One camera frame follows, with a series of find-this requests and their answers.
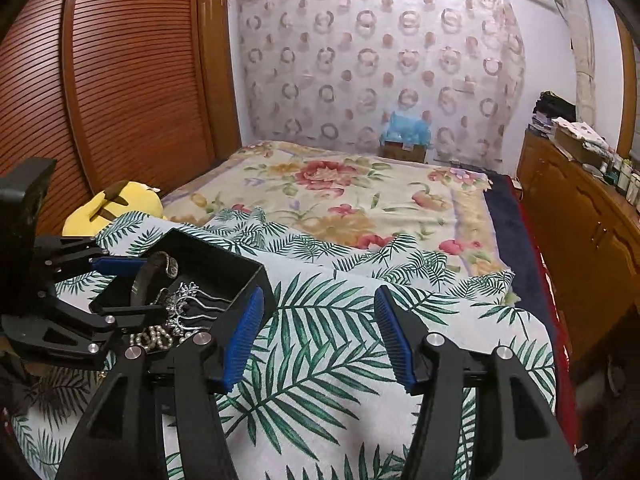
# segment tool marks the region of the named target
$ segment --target yellow plush toy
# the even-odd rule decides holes
[[[62,235],[95,236],[118,216],[129,211],[142,211],[163,218],[162,203],[156,191],[139,182],[116,182],[71,213],[65,221]]]

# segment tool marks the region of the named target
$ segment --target toiletry items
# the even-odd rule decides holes
[[[635,173],[631,174],[629,179],[629,187],[626,190],[626,201],[631,205],[636,205],[638,201],[638,190],[640,189],[640,180]]]
[[[620,168],[620,178],[618,179],[618,184],[616,186],[616,190],[620,195],[626,196],[626,190],[629,187],[629,182],[631,181],[631,161],[623,160],[622,167]]]

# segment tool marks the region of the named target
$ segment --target bed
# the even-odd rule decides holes
[[[164,206],[169,220],[128,213],[98,242],[136,255],[180,229],[262,262],[279,303],[243,382],[218,399],[240,478],[399,476],[418,399],[395,383],[372,322],[382,283],[464,348],[511,346],[574,443],[563,336],[510,179],[265,142],[172,192]],[[108,282],[88,274],[58,293],[87,309]],[[56,368],[28,388],[12,428],[41,478],[55,476],[99,381]],[[456,479],[472,464],[474,421],[470,388]],[[175,421],[164,424],[168,475],[178,480]]]

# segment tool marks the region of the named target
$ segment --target curtain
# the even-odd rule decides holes
[[[587,0],[562,0],[562,16],[567,22],[574,48],[576,85],[576,117],[578,122],[595,126],[596,81],[593,29]]]
[[[238,0],[256,139],[375,153],[392,112],[430,157],[499,169],[525,75],[507,0]]]

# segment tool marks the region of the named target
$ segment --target cardboard box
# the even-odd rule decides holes
[[[271,290],[271,284],[263,264],[224,250],[215,245],[207,244],[199,238],[185,234],[177,229],[166,232],[153,244],[142,258],[157,251],[164,251],[178,262],[178,276],[171,280],[168,277],[154,277],[147,289],[146,296],[155,298],[161,288],[167,287],[173,292],[183,282],[195,282],[202,291],[215,297],[231,300],[228,308],[244,305],[259,286],[264,295],[264,315],[261,326],[273,315],[276,302]],[[130,305],[133,278],[118,276],[98,294],[89,304],[94,314],[102,314],[104,307],[121,307]],[[199,307],[192,306],[187,314],[211,314],[203,312]],[[211,322],[199,321],[198,324],[208,325]]]
[[[561,128],[556,128],[556,142],[566,149],[581,164],[591,164],[595,168],[600,168],[602,161],[601,156],[596,153],[585,150],[582,141],[566,134]]]
[[[427,147],[421,144],[414,144],[410,150],[406,150],[406,144],[402,142],[385,142],[380,146],[380,156],[392,158],[394,160],[407,160],[409,162],[424,163],[427,155]]]

